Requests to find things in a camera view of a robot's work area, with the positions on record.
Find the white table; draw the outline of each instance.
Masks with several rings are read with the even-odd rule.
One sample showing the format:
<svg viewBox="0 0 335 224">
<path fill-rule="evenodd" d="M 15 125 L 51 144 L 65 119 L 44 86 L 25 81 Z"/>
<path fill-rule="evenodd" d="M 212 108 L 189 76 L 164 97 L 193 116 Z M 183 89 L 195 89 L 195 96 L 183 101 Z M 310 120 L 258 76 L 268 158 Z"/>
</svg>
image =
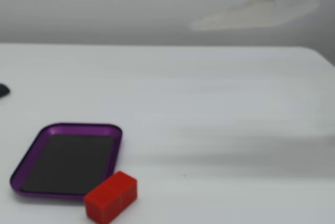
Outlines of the white table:
<svg viewBox="0 0 335 224">
<path fill-rule="evenodd" d="M 16 196 L 38 131 L 124 131 L 139 199 L 113 223 L 335 222 L 335 70 L 303 48 L 0 46 L 1 223 L 92 223 L 81 203 Z"/>
</svg>

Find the red block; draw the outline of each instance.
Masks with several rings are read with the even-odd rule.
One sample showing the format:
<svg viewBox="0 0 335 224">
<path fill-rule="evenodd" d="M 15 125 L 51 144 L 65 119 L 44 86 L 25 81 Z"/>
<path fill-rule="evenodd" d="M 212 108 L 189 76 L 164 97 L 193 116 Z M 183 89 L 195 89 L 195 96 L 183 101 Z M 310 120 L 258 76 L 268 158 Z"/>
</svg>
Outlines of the red block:
<svg viewBox="0 0 335 224">
<path fill-rule="evenodd" d="M 97 223 L 108 224 L 136 198 L 136 179 L 117 172 L 85 196 L 86 213 Z"/>
</svg>

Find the black object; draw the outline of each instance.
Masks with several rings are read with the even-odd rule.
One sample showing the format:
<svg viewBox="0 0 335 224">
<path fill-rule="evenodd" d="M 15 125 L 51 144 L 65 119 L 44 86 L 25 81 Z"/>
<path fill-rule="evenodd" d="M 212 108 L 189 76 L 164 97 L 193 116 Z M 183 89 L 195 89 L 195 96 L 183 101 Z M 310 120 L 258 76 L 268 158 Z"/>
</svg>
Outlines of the black object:
<svg viewBox="0 0 335 224">
<path fill-rule="evenodd" d="M 6 96 L 9 93 L 10 93 L 9 88 L 4 84 L 0 84 L 0 97 Z"/>
<path fill-rule="evenodd" d="M 112 136 L 52 135 L 22 190 L 87 194 L 103 180 L 113 143 Z"/>
</svg>

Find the purple tray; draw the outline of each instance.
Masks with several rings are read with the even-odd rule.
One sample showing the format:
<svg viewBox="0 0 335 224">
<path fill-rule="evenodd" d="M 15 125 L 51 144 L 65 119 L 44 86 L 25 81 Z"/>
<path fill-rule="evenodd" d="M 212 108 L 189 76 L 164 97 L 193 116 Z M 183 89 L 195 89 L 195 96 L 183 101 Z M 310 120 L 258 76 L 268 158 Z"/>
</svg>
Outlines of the purple tray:
<svg viewBox="0 0 335 224">
<path fill-rule="evenodd" d="M 103 180 L 110 177 L 115 168 L 118 150 L 122 138 L 122 130 L 114 125 L 105 124 L 54 124 L 43 128 L 30 146 L 29 150 L 15 169 L 10 178 L 10 185 L 13 190 L 20 195 L 32 197 L 51 197 L 51 198 L 69 198 L 83 199 L 84 195 L 71 194 L 48 194 L 48 193 L 30 193 L 21 189 L 23 183 L 28 177 L 35 162 L 40 157 L 44 147 L 52 135 L 84 135 L 84 136 L 111 136 L 114 139 L 113 147 L 109 155 L 109 161 Z"/>
</svg>

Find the white wall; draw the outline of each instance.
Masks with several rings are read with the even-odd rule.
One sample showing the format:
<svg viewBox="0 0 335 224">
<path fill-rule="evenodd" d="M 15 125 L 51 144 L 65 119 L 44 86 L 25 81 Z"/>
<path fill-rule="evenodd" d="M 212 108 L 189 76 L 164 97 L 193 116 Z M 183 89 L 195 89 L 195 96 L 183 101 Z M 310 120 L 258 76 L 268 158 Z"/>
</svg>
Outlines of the white wall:
<svg viewBox="0 0 335 224">
<path fill-rule="evenodd" d="M 335 0 L 321 0 L 316 12 L 279 27 L 190 30 L 192 21 L 229 5 L 230 0 L 0 0 L 0 41 L 298 45 L 335 63 Z"/>
</svg>

